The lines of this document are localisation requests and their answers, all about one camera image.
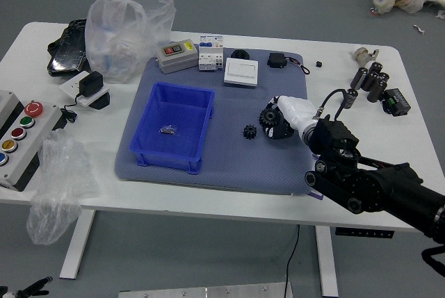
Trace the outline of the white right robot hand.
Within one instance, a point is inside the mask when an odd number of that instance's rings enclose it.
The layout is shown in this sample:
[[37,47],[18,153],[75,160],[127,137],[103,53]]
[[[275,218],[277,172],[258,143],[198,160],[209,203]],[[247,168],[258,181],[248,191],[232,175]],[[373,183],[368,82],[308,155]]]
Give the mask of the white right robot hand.
[[290,138],[295,131],[308,144],[317,124],[316,109],[309,100],[297,97],[273,97],[259,116],[265,134],[274,140]]

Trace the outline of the black-white left robot hand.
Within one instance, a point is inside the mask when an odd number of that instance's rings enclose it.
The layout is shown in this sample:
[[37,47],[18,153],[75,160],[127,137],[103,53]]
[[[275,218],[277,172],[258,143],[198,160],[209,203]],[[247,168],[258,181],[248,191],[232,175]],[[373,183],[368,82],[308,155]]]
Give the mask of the black-white left robot hand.
[[51,283],[53,280],[52,276],[47,276],[43,279],[36,281],[31,284],[27,288],[23,290],[9,291],[7,286],[1,286],[1,297],[15,297],[15,298],[27,298],[27,297],[37,297],[37,296],[45,296],[49,294],[48,290],[44,290],[43,288]]

